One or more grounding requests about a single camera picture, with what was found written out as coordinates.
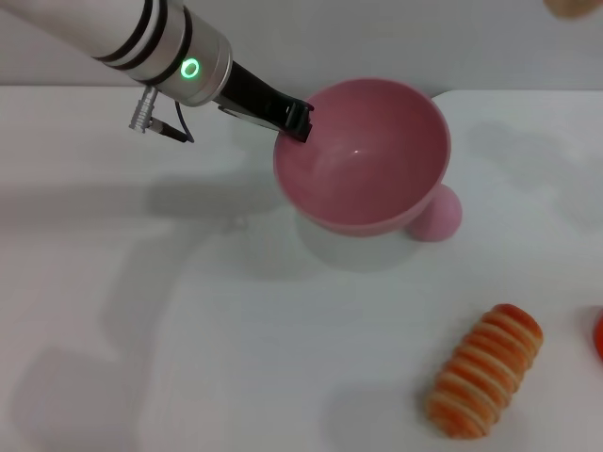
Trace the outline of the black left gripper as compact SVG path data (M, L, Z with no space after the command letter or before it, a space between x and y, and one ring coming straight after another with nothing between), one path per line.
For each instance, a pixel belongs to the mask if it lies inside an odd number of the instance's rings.
M236 62L215 102L224 113L302 143L312 130L312 105L274 89Z

